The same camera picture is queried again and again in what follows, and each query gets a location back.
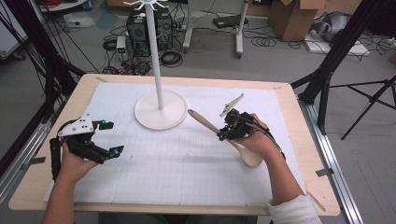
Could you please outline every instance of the hand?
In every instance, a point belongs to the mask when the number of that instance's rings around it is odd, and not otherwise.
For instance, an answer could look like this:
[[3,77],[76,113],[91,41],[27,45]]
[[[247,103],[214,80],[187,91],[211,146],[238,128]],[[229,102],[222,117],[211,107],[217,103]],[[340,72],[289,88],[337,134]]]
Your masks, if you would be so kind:
[[[250,116],[252,116],[255,121],[259,122],[263,128],[268,128],[268,126],[262,122],[256,114],[250,114]],[[263,132],[260,132],[257,129],[252,130],[248,137],[235,139],[235,142],[262,156],[263,153],[276,148],[271,139],[269,139]]]
[[94,161],[84,161],[81,157],[72,154],[66,142],[62,144],[62,166],[56,181],[63,181],[66,184],[76,185],[98,163]]

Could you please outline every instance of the wearable hand device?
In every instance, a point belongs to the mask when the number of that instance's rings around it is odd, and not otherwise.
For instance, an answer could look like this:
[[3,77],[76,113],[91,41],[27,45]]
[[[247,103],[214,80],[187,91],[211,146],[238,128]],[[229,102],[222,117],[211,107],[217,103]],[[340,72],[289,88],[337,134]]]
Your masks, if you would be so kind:
[[82,159],[95,161],[103,164],[106,160],[120,156],[124,146],[112,147],[105,150],[91,141],[95,130],[112,129],[113,122],[105,120],[92,121],[89,114],[79,118],[67,121],[59,129],[58,136],[49,140],[51,154],[52,179],[55,180],[61,170],[61,145],[65,141],[69,151]]

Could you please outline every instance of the black tripod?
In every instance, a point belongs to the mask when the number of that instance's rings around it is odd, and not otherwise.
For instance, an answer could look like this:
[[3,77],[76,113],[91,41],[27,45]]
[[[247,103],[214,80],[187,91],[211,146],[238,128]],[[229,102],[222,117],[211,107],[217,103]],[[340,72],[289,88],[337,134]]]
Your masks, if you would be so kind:
[[[394,110],[396,110],[396,90],[395,90],[395,80],[396,80],[396,76],[394,76],[393,78],[391,78],[390,80],[383,80],[383,81],[374,81],[374,82],[362,82],[362,83],[352,83],[352,84],[346,84],[346,85],[338,85],[338,86],[330,86],[330,88],[337,88],[337,87],[348,87],[350,89],[352,89],[353,91],[367,97],[369,99],[369,105],[364,109],[364,111],[361,113],[361,115],[358,117],[358,119],[355,121],[355,123],[352,124],[352,126],[348,129],[348,131],[346,132],[346,134],[344,134],[344,136],[341,138],[342,140],[344,140],[347,135],[352,131],[353,128],[355,128],[355,126],[359,123],[359,121],[361,121],[361,119],[363,118],[363,116],[369,111],[369,109],[375,104],[375,103],[380,103],[381,105],[385,105],[387,107],[390,107]],[[362,85],[371,85],[371,84],[384,84],[384,86],[379,89],[378,92],[376,92],[373,96],[360,91],[356,88],[354,88],[354,86],[362,86]],[[387,104],[383,101],[379,100],[379,97],[381,97],[381,95],[389,88],[392,88],[392,93],[393,93],[393,102],[394,105],[390,105]]]

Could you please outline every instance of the box flap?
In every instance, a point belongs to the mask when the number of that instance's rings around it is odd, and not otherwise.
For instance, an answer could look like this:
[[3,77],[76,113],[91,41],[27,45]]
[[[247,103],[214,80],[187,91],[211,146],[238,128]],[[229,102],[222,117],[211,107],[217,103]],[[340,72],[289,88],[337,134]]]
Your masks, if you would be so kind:
[[280,0],[285,6],[287,6],[288,4],[290,4],[292,1],[294,0]]
[[326,0],[300,0],[300,9],[321,9],[325,7]]

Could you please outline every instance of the open cardboard box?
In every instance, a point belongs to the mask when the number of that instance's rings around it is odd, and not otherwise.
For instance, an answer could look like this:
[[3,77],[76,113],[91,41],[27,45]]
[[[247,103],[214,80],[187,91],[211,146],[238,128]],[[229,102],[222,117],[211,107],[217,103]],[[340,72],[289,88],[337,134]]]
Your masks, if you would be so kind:
[[275,34],[285,41],[303,41],[326,0],[274,0],[268,16]]

